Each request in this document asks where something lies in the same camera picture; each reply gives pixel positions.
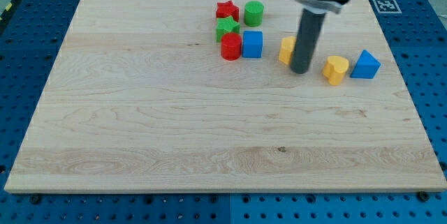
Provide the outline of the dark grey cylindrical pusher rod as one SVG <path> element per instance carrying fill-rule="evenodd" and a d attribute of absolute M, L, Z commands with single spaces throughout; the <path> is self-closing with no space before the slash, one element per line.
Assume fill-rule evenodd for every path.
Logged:
<path fill-rule="evenodd" d="M 309 70 L 312 57 L 325 19 L 325 13 L 302 11 L 290 68 L 297 74 Z"/>

